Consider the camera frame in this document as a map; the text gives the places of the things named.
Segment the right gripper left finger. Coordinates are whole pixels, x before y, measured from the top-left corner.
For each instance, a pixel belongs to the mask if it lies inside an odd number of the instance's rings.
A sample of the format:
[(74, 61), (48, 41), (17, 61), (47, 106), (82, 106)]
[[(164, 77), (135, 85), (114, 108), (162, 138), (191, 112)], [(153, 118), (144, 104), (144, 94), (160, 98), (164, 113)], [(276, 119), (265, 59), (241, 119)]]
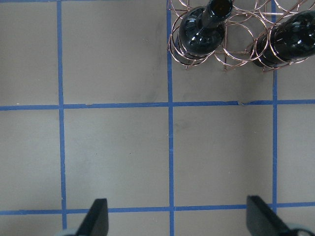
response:
[(107, 199), (95, 199), (80, 227), (77, 236), (107, 236), (109, 217)]

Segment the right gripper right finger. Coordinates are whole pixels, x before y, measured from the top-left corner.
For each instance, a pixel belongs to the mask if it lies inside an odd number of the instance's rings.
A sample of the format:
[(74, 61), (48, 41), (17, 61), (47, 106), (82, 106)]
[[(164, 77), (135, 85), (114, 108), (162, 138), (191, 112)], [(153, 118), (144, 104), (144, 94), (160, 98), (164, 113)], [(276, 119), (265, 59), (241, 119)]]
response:
[(252, 236), (294, 236), (259, 196), (247, 196), (246, 226)]

